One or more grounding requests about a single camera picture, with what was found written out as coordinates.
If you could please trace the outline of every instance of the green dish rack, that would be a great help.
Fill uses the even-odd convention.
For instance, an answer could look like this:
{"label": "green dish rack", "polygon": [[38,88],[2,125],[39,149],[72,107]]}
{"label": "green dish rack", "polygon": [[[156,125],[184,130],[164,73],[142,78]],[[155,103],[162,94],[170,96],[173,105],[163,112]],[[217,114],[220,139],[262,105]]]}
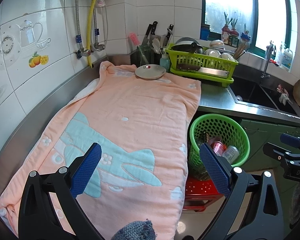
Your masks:
{"label": "green dish rack", "polygon": [[[227,87],[229,84],[233,83],[232,74],[234,72],[234,68],[236,67],[236,65],[238,65],[237,61],[230,61],[223,58],[211,57],[203,54],[171,50],[171,47],[173,45],[173,43],[170,43],[166,49],[166,52],[169,54],[171,61],[171,73],[178,76],[194,77],[220,82],[223,87]],[[177,64],[186,64],[229,71],[229,76],[227,78],[221,78],[192,70],[178,70]]]}
{"label": "green dish rack", "polygon": [[227,147],[232,145],[239,151],[239,156],[231,166],[242,166],[248,159],[250,143],[244,129],[233,119],[221,114],[205,114],[198,117],[190,127],[191,148],[189,152],[189,174],[198,180],[210,179],[199,156],[196,139],[206,131],[211,137],[220,136]]}

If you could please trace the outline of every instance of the blue gripper pad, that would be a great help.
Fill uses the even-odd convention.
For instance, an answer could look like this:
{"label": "blue gripper pad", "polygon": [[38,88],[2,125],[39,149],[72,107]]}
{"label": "blue gripper pad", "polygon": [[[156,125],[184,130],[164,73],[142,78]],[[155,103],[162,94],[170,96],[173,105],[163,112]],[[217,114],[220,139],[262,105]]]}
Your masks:
{"label": "blue gripper pad", "polygon": [[85,158],[76,170],[71,180],[71,194],[74,198],[83,193],[96,166],[98,165],[102,149],[97,143],[85,153]]}
{"label": "blue gripper pad", "polygon": [[230,177],[217,159],[218,156],[206,143],[201,145],[199,155],[218,192],[228,197],[231,192]]}
{"label": "blue gripper pad", "polygon": [[289,134],[283,133],[280,135],[280,141],[294,148],[300,147],[300,139]]}

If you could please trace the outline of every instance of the gray cloth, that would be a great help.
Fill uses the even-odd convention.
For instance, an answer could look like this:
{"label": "gray cloth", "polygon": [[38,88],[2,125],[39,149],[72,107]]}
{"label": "gray cloth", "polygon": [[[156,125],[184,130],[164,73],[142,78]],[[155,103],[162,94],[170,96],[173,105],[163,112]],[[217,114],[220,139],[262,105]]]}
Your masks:
{"label": "gray cloth", "polygon": [[300,182],[298,182],[291,201],[290,224],[294,225],[300,219]]}
{"label": "gray cloth", "polygon": [[111,240],[155,240],[155,232],[150,220],[134,221],[121,228]]}

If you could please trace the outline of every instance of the fruit decal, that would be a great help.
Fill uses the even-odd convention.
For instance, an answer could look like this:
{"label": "fruit decal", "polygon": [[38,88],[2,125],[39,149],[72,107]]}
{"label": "fruit decal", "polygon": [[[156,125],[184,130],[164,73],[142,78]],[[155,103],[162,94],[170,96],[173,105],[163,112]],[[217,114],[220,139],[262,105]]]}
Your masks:
{"label": "fruit decal", "polygon": [[40,56],[37,54],[37,51],[33,54],[33,56],[29,59],[29,66],[31,68],[34,68],[37,65],[45,65],[48,63],[48,56]]}

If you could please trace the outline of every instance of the black sink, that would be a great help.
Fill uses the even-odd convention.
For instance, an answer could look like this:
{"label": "black sink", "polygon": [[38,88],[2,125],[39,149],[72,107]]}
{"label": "black sink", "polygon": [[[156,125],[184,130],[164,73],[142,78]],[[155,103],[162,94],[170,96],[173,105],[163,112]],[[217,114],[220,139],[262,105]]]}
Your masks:
{"label": "black sink", "polygon": [[289,113],[289,114],[297,115],[295,110],[289,104],[289,102],[286,102],[285,106],[282,103],[279,102],[280,93],[278,91],[273,91],[273,90],[270,90],[268,88],[263,88],[263,89],[270,96],[272,101],[274,101],[274,103],[279,108],[279,110],[281,110],[283,112],[286,112],[286,113]]}
{"label": "black sink", "polygon": [[235,96],[241,96],[243,102],[277,109],[266,92],[255,82],[234,77],[230,88]]}

